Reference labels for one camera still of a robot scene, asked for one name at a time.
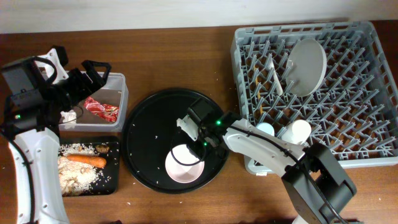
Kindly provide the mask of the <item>white tissue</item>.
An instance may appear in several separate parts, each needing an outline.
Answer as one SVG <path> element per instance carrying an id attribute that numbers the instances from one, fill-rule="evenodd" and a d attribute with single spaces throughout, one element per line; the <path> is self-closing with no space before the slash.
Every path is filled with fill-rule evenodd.
<path id="1" fill-rule="evenodd" d="M 64 129 L 73 129 L 76 125 L 77 114 L 74 110 L 68 112 L 62 111 L 61 113 L 61 123 Z"/>

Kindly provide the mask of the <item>red snack wrapper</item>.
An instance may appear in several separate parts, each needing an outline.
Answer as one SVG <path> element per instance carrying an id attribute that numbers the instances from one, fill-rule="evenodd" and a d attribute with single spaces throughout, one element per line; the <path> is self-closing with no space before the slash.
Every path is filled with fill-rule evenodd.
<path id="1" fill-rule="evenodd" d="M 119 107 L 109 104 L 101 104 L 94 100 L 92 97 L 88 97 L 84 102 L 84 107 L 96 116 L 109 122 L 116 122 L 119 114 Z"/>

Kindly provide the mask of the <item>pink bowl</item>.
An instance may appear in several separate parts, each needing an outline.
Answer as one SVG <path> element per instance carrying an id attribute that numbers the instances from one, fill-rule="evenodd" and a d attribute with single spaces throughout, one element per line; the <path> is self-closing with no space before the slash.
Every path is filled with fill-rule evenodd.
<path id="1" fill-rule="evenodd" d="M 181 184 L 197 180 L 205 168 L 205 162 L 190 153 L 186 144 L 175 146 L 165 159 L 165 170 L 169 177 Z"/>

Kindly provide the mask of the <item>light blue cup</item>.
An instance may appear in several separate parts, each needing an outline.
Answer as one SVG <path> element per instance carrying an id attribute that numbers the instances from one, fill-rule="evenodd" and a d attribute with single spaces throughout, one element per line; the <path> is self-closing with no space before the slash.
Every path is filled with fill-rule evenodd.
<path id="1" fill-rule="evenodd" d="M 273 126 L 269 123 L 259 123 L 256 125 L 256 128 L 271 135 L 271 136 L 275 135 L 275 130 L 274 130 Z"/>

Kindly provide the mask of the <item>brown food chunk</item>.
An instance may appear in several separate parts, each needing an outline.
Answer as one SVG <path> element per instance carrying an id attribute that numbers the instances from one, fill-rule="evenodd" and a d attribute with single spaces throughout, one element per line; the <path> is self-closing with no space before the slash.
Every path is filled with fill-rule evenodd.
<path id="1" fill-rule="evenodd" d="M 109 146 L 107 145 L 103 145 L 103 144 L 99 144 L 96 145 L 96 151 L 100 154 L 107 154 L 109 152 Z"/>

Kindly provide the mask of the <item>orange carrot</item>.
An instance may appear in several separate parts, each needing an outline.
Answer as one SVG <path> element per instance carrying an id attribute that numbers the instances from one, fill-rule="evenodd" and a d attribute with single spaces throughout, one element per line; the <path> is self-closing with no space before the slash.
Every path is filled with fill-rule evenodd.
<path id="1" fill-rule="evenodd" d="M 97 168 L 104 168 L 106 166 L 106 159 L 97 156 L 87 156 L 81 154 L 69 154 L 66 156 L 69 161 L 81 162 Z"/>

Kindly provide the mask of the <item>cream white cup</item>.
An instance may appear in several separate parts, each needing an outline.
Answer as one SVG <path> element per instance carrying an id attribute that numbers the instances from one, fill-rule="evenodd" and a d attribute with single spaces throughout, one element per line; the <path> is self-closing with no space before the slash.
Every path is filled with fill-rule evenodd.
<path id="1" fill-rule="evenodd" d="M 310 136 L 312 127 L 302 119 L 296 120 L 286 127 L 286 132 L 281 135 L 281 140 L 292 144 L 303 144 Z"/>

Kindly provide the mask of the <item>white plastic fork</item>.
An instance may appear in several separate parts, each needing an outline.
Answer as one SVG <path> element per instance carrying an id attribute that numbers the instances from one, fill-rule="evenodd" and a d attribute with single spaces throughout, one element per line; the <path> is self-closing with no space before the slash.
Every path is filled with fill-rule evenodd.
<path id="1" fill-rule="evenodd" d="M 276 92 L 277 92 L 277 94 L 279 96 L 282 96 L 283 95 L 283 89 L 282 89 L 282 86 L 280 84 L 280 81 L 279 81 L 279 78 L 277 76 L 277 73 L 276 73 L 276 70 L 275 70 L 275 67 L 274 67 L 274 63 L 273 63 L 272 60 L 271 60 L 271 62 L 269 64 L 269 68 L 270 68 L 271 74 L 273 76 L 274 83 L 276 85 Z"/>

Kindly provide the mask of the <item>grey plate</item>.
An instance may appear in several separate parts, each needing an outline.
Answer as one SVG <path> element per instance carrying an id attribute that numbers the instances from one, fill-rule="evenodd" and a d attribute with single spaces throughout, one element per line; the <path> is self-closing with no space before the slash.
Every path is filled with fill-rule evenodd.
<path id="1" fill-rule="evenodd" d="M 295 44 L 287 61 L 290 68 L 286 83 L 297 97 L 311 95 L 316 91 L 326 74 L 327 57 L 324 48 L 314 39 L 304 39 Z"/>

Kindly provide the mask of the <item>wooden chopstick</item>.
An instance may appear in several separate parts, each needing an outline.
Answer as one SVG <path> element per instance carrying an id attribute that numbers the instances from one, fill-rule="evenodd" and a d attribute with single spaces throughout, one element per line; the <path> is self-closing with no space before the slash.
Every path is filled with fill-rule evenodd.
<path id="1" fill-rule="evenodd" d="M 263 109 L 262 109 L 262 103 L 261 103 L 261 96 L 259 90 L 261 89 L 261 82 L 258 81 L 258 76 L 260 74 L 260 71 L 258 68 L 254 67 L 254 81 L 256 84 L 256 89 L 255 89 L 255 94 L 257 96 L 257 106 L 256 108 L 259 110 L 260 115 L 263 114 Z"/>

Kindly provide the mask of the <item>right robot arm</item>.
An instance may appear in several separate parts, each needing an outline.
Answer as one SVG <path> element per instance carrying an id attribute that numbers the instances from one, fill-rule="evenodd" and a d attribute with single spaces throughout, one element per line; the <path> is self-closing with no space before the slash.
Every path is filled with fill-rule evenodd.
<path id="1" fill-rule="evenodd" d="M 281 178 L 294 209 L 307 223 L 345 222 L 340 212 L 357 189 L 326 146 L 283 141 L 232 112 L 219 118 L 189 112 L 178 125 L 205 149 L 223 147 L 268 167 Z"/>

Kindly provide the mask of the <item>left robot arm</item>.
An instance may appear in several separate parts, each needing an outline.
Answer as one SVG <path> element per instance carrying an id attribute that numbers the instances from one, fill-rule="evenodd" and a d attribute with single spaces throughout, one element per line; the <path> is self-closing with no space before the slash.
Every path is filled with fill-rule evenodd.
<path id="1" fill-rule="evenodd" d="M 2 68 L 11 77 L 1 135 L 14 159 L 18 223 L 68 223 L 58 177 L 59 124 L 63 111 L 102 88 L 111 70 L 106 62 L 85 60 L 85 72 L 63 70 L 47 58 L 24 58 Z"/>

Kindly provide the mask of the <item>grey dishwasher rack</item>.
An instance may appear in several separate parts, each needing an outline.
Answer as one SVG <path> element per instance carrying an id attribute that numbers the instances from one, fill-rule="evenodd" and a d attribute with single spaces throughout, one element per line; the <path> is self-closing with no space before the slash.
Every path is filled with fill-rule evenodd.
<path id="1" fill-rule="evenodd" d="M 311 95 L 297 97 L 286 83 L 295 44 L 316 40 L 325 50 L 326 74 Z M 331 22 L 244 27 L 234 33 L 231 60 L 241 116 L 269 123 L 281 137 L 298 120 L 309 122 L 306 146 L 326 145 L 344 168 L 397 164 L 397 86 L 377 32 L 370 22 Z M 271 60 L 283 89 L 276 85 Z M 255 94 L 254 67 L 263 114 Z"/>

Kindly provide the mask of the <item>clear plastic bin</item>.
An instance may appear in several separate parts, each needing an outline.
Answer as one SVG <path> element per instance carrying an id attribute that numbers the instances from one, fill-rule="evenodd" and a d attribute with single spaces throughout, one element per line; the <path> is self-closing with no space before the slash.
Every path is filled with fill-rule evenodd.
<path id="1" fill-rule="evenodd" d="M 73 109 L 79 118 L 70 123 L 60 124 L 59 129 L 79 132 L 121 132 L 126 119 L 129 97 L 125 76 L 122 73 L 110 73 L 105 86 L 93 93 L 91 97 L 101 104 L 117 106 L 119 108 L 117 120 L 110 122 L 94 115 L 84 107 L 84 99 L 78 104 L 83 110 L 79 107 Z"/>

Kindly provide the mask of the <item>round black serving tray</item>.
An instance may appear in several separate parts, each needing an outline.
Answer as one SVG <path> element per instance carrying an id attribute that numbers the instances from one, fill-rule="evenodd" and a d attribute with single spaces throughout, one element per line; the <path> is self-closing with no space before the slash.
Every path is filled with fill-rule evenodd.
<path id="1" fill-rule="evenodd" d="M 143 185 L 166 194 L 183 194 L 199 189 L 212 181 L 224 167 L 229 156 L 225 149 L 207 146 L 204 171 L 193 182 L 178 183 L 167 174 L 165 160 L 173 146 L 187 143 L 182 140 L 177 120 L 187 114 L 197 99 L 207 102 L 215 115 L 222 109 L 206 95 L 189 89 L 161 90 L 142 100 L 124 123 L 121 150 L 130 173 Z"/>

